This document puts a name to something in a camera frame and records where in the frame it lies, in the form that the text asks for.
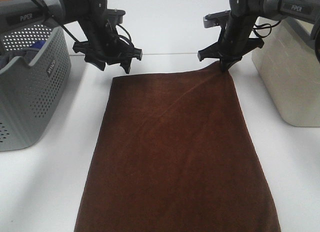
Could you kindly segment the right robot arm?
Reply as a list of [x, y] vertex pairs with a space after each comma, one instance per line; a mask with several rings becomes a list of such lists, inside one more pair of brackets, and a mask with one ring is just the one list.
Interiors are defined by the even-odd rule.
[[225, 72], [244, 55], [264, 46], [258, 35], [251, 38], [259, 17], [282, 21], [291, 17], [313, 24], [310, 39], [314, 42], [315, 55], [320, 56], [320, 0], [229, 0], [229, 10], [211, 13], [203, 18], [205, 28], [221, 28], [218, 41], [197, 53], [200, 61], [219, 59]]

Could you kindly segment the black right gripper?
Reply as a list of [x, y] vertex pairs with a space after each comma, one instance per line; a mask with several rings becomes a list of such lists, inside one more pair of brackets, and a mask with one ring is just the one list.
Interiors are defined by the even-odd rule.
[[198, 51], [198, 59], [219, 59], [220, 70], [226, 72], [247, 53], [261, 49], [263, 40], [250, 38], [257, 18], [256, 15], [235, 16], [230, 10], [205, 15], [204, 27], [220, 27], [221, 31], [217, 42]]

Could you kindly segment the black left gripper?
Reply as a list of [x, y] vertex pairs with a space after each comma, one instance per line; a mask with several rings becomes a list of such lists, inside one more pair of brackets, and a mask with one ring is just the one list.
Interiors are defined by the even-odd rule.
[[87, 40], [76, 41], [75, 53], [84, 54], [84, 61], [101, 71], [106, 65], [119, 64], [126, 74], [131, 71], [132, 59], [142, 59], [143, 51], [136, 48], [128, 31], [121, 25], [124, 10], [107, 9], [101, 14], [87, 15], [78, 23]]

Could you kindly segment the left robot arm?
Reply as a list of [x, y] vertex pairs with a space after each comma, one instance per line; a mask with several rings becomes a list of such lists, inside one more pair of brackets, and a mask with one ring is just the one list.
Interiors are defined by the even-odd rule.
[[106, 65], [120, 65], [129, 74], [133, 58], [142, 59], [130, 35], [120, 35], [124, 10], [109, 9], [108, 0], [5, 0], [0, 4], [0, 32], [11, 32], [41, 23], [49, 28], [78, 22], [87, 40], [74, 40], [75, 53], [104, 71]]

